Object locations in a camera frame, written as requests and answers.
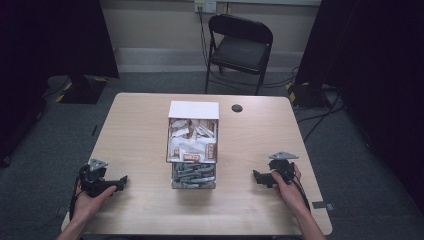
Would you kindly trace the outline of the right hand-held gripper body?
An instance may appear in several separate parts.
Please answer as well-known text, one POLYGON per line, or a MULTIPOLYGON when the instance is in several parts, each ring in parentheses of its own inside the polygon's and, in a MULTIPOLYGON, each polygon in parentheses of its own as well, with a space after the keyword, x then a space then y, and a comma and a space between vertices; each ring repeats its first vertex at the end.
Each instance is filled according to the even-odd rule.
POLYGON ((290 184, 295 176, 294 163, 289 162, 289 159, 295 159, 294 154, 290 154, 284 151, 277 152, 269 156, 271 161, 269 167, 271 170, 276 170, 286 184, 290 184))

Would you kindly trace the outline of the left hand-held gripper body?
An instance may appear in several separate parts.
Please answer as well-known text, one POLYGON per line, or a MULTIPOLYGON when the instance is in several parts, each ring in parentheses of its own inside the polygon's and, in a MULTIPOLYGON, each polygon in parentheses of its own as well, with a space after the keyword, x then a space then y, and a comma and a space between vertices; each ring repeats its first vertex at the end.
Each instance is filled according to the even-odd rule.
POLYGON ((91 158, 79 170, 81 190, 85 191, 90 197, 99 196, 110 186, 118 186, 117 181, 106 181, 104 179, 107 165, 107 162, 91 158))

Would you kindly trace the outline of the person's left hand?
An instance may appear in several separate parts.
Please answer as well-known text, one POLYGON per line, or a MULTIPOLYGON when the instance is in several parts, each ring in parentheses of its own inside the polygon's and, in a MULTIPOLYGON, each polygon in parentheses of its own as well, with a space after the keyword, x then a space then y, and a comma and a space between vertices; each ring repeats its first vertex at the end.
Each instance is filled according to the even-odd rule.
POLYGON ((96 197, 90 197, 80 187, 76 189, 72 222, 87 224, 100 210, 103 203, 113 195, 116 187, 110 186, 96 197))

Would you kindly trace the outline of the person's right hand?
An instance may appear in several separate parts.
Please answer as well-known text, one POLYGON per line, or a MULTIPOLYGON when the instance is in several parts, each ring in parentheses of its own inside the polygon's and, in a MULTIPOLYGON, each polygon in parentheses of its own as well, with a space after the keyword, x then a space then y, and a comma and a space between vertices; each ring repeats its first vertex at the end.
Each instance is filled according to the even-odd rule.
POLYGON ((309 214, 310 210, 305 205, 302 193, 298 189, 298 187, 301 186, 301 172, 298 167, 294 166, 294 179, 290 184, 287 184, 276 170, 272 170, 271 175, 277 182, 277 193, 294 215, 298 217, 300 215, 309 214))

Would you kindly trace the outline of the grey tape strip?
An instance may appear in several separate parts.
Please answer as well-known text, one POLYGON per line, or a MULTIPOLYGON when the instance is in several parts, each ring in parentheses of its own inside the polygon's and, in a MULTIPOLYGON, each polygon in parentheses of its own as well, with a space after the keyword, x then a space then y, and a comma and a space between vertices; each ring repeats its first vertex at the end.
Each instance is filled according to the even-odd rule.
POLYGON ((333 211, 335 206, 331 202, 317 201, 312 203, 314 209, 323 209, 325 208, 328 211, 333 211))

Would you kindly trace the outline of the black stand base yellow tape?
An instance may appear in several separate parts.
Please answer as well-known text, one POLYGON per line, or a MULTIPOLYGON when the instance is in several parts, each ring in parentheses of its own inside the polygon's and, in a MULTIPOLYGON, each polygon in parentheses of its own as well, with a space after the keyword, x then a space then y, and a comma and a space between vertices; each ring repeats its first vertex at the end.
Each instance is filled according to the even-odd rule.
POLYGON ((106 78, 86 75, 69 75, 70 83, 56 101, 63 104, 96 104, 108 83, 106 78))
POLYGON ((322 88, 314 88, 309 83, 285 85, 290 102, 296 107, 328 108, 330 102, 322 88))

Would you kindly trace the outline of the white drawer cabinet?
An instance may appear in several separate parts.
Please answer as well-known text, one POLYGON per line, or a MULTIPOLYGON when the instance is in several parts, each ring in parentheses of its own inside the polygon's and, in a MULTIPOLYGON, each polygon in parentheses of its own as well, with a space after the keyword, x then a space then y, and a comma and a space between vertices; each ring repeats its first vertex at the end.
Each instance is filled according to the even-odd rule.
POLYGON ((218 102, 172 101, 169 118, 218 119, 218 102))

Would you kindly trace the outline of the black folding chair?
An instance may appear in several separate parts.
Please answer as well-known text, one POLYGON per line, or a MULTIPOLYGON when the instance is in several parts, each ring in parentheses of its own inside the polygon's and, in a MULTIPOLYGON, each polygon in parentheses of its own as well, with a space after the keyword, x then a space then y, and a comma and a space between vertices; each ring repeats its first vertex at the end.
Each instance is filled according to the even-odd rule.
POLYGON ((258 75, 255 94, 264 82, 273 45, 273 33, 263 23, 228 14, 217 14, 208 21, 210 32, 209 56, 205 92, 211 65, 258 75))

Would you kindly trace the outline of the black curtain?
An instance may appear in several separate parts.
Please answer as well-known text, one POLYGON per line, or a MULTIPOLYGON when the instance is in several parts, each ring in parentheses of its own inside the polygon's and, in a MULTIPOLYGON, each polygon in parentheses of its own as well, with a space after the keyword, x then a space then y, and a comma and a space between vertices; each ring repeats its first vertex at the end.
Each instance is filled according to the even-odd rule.
POLYGON ((63 75, 119 76, 100 0, 0 0, 0 102, 63 75))
POLYGON ((424 213, 424 0, 321 0, 296 81, 341 88, 424 213))

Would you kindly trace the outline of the white wall socket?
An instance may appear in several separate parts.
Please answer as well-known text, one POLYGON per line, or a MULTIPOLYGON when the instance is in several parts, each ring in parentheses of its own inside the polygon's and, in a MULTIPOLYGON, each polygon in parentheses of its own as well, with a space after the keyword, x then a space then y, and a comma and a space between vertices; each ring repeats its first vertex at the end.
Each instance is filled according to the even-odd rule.
POLYGON ((194 0, 194 11, 196 13, 215 14, 217 10, 216 0, 194 0))

